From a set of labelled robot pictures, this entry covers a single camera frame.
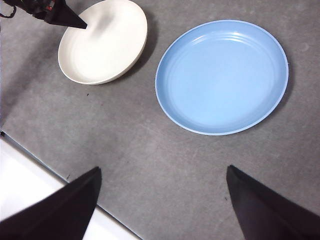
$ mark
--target blue plate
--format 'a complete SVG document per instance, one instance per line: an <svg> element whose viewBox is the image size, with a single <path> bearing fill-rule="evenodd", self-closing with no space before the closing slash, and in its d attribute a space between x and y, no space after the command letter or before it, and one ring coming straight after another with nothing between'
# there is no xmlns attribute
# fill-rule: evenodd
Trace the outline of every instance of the blue plate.
<svg viewBox="0 0 320 240"><path fill-rule="evenodd" d="M228 135L266 118L285 93L284 50L266 30L239 20L212 21L180 36L155 76L157 99L179 126Z"/></svg>

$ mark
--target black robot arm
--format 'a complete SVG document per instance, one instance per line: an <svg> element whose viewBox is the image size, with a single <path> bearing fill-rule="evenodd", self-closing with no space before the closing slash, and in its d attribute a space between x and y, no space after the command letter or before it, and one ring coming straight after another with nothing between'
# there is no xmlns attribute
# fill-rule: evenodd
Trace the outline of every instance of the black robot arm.
<svg viewBox="0 0 320 240"><path fill-rule="evenodd" d="M3 0L13 7L9 16L0 15L4 18L12 18L19 7L32 14L35 18L44 20L48 24L61 25L85 29L87 24L72 11L66 4L66 0Z"/></svg>

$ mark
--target white bowl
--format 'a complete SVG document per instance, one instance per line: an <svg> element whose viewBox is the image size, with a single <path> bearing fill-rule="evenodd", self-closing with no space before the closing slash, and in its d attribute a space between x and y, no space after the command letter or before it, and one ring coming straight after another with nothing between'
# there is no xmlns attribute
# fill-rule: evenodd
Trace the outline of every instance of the white bowl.
<svg viewBox="0 0 320 240"><path fill-rule="evenodd" d="M143 10L129 0L101 1L79 15L86 29L68 27L58 50L59 66L80 84L110 82L139 59L147 41Z"/></svg>

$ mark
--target white floor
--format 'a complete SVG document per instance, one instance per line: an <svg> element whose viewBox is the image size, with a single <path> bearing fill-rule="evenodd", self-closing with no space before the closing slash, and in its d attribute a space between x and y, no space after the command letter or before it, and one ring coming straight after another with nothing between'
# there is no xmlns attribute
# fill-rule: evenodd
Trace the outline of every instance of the white floor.
<svg viewBox="0 0 320 240"><path fill-rule="evenodd" d="M0 137L0 220L46 198L64 183ZM95 209L84 240L137 240L126 228Z"/></svg>

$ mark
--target white surface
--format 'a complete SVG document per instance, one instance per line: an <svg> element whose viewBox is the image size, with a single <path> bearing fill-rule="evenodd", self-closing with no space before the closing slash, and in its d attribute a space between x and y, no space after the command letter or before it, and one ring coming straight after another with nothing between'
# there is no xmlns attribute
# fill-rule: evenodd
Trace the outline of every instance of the white surface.
<svg viewBox="0 0 320 240"><path fill-rule="evenodd" d="M43 167L0 138L0 220L37 203L63 185ZM83 239L138 238L96 208Z"/></svg>
<svg viewBox="0 0 320 240"><path fill-rule="evenodd" d="M101 1L79 15L86 29L68 27L58 61L71 80L87 85L110 82L128 71L147 40L143 10L129 0Z"/></svg>

